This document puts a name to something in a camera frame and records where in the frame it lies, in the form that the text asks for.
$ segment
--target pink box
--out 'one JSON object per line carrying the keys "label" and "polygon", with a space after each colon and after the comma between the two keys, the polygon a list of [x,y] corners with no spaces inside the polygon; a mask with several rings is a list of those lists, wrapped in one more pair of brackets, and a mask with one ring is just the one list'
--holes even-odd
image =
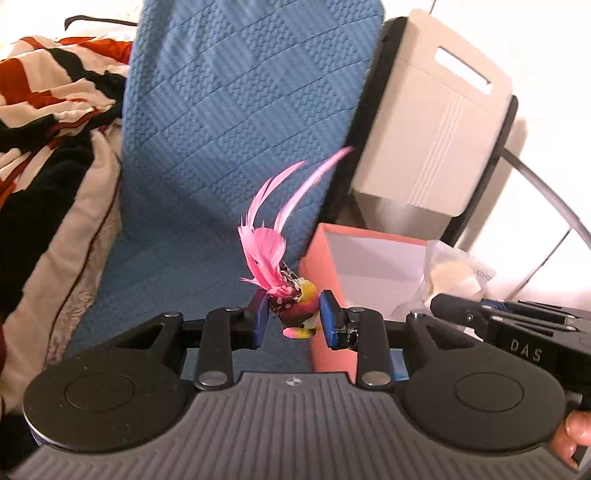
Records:
{"label": "pink box", "polygon": [[[332,290],[342,307],[363,306],[388,319],[417,291],[425,246],[414,238],[321,223],[299,273],[319,291]],[[345,371],[355,381],[356,353],[332,351],[318,334],[311,340],[311,355],[315,371]]]}

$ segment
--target toy bird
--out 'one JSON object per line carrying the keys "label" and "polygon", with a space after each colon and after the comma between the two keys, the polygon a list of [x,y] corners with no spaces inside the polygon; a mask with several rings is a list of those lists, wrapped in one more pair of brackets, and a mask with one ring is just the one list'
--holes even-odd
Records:
{"label": "toy bird", "polygon": [[281,230],[306,192],[352,150],[352,147],[342,148],[322,162],[279,210],[273,228],[264,225],[255,228],[256,213],[262,203],[289,175],[306,162],[296,163],[276,177],[268,179],[253,198],[246,219],[243,219],[238,227],[246,264],[254,276],[252,279],[241,278],[241,280],[253,283],[267,291],[269,307],[283,324],[283,334],[286,337],[305,339],[311,338],[316,333],[320,296],[311,281],[299,277],[282,261],[286,242],[281,236]]}

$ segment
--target clear plastic packaging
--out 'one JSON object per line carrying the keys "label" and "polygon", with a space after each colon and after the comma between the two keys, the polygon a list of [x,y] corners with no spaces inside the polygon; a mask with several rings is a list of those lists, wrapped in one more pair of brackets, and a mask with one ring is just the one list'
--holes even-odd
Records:
{"label": "clear plastic packaging", "polygon": [[440,293],[480,301],[494,276],[493,269],[463,250],[439,240],[428,241],[423,280],[413,299],[396,307],[391,318],[403,322],[411,310],[430,314],[431,300]]}

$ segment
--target blue quilted fabric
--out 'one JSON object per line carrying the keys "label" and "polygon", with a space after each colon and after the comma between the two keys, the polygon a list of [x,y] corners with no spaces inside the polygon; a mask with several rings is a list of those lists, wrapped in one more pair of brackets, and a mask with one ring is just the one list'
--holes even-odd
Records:
{"label": "blue quilted fabric", "polygon": [[[343,145],[381,24],[379,0],[146,1],[124,101],[125,231],[70,353],[162,311],[198,318],[248,302],[241,216],[269,176],[307,160],[261,209],[272,224]],[[328,182],[287,222],[288,262]],[[301,371],[306,349],[276,326],[262,352],[237,357],[242,368]]]}

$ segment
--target human hand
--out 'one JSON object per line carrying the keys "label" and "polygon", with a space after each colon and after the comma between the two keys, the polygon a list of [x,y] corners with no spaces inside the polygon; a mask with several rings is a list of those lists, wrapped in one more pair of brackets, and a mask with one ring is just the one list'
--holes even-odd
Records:
{"label": "human hand", "polygon": [[574,411],[560,424],[550,447],[562,460],[573,468],[578,468],[574,461],[577,445],[591,446],[591,412]]}

